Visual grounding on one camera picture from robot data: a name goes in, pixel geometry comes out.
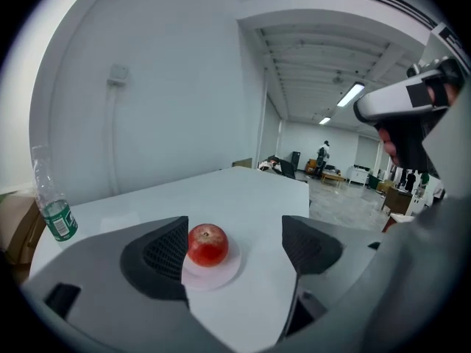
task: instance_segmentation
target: white table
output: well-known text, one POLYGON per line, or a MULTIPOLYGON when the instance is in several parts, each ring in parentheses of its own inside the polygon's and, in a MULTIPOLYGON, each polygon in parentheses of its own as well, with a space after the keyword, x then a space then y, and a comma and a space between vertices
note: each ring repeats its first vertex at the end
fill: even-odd
POLYGON ((212 223, 237 240, 235 279, 209 292, 187 289, 193 315, 236 352, 276 343, 288 316, 296 274, 281 246, 281 216, 309 215, 308 185, 248 168, 230 168, 72 207, 79 229, 58 243, 46 229, 30 274, 80 239, 187 215, 189 228, 212 223))

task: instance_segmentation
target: white plate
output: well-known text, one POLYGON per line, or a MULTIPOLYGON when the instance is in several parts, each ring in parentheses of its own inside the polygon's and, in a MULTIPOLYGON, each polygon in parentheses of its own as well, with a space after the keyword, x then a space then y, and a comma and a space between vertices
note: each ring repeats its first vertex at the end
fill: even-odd
POLYGON ((215 267, 202 267, 185 256, 182 269, 182 284, 193 290, 212 290, 227 284, 241 266, 241 250, 229 235, 229 251, 221 264, 215 267))

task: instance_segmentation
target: wall outlet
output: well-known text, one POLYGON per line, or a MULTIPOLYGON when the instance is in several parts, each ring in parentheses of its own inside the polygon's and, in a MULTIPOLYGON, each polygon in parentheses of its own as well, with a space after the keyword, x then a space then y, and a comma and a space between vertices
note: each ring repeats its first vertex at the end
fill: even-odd
POLYGON ((110 75, 107 80, 108 84, 118 86, 126 85, 128 72, 128 67, 124 65, 113 64, 110 68, 110 75))

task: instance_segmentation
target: chair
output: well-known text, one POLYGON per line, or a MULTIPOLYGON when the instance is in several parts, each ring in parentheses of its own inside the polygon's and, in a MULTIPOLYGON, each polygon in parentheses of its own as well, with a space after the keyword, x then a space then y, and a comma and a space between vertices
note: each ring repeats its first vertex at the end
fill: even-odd
POLYGON ((283 176, 290 179, 296 179, 296 176, 294 175, 294 166, 292 163, 285 160, 280 160, 280 165, 281 165, 281 174, 283 176))
POLYGON ((308 163, 306 163, 306 167, 304 169, 304 172, 306 174, 314 174, 314 169, 317 167, 317 160, 309 160, 308 163))

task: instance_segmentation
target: apple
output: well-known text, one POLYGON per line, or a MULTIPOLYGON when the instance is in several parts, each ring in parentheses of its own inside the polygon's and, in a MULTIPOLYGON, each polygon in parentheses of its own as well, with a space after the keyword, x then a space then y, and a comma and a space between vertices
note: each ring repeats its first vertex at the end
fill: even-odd
POLYGON ((226 233, 213 224, 201 224, 188 234, 188 256, 197 265, 214 267, 220 264, 229 251, 226 233))

